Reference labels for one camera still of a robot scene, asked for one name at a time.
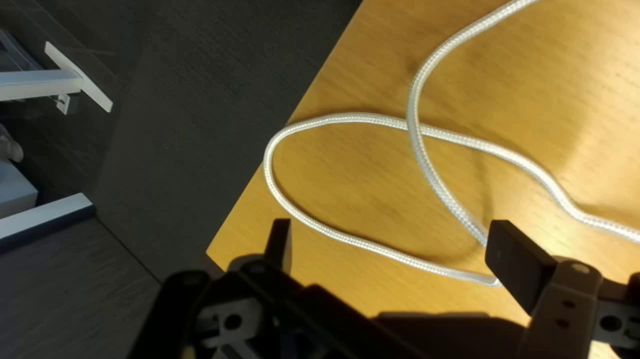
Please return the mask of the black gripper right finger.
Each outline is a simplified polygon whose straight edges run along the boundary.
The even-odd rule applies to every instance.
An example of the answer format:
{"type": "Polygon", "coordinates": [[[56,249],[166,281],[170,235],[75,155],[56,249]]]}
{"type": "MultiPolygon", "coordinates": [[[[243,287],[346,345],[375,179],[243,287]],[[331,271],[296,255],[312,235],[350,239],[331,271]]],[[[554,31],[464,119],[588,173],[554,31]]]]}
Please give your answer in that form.
{"type": "Polygon", "coordinates": [[[602,275],[575,259],[554,259],[505,219],[489,223],[485,265],[530,315],[517,359],[586,359],[602,275]]]}

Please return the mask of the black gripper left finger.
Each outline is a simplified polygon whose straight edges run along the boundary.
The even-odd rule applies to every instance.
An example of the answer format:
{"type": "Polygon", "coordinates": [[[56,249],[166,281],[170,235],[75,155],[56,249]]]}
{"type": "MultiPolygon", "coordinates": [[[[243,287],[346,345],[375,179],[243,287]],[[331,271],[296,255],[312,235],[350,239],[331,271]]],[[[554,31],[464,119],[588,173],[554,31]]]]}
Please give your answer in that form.
{"type": "Polygon", "coordinates": [[[263,251],[232,261],[251,299],[238,317],[255,321],[246,339],[225,345],[232,359],[423,359],[324,287],[291,279],[289,243],[289,221],[273,219],[263,251]]]}

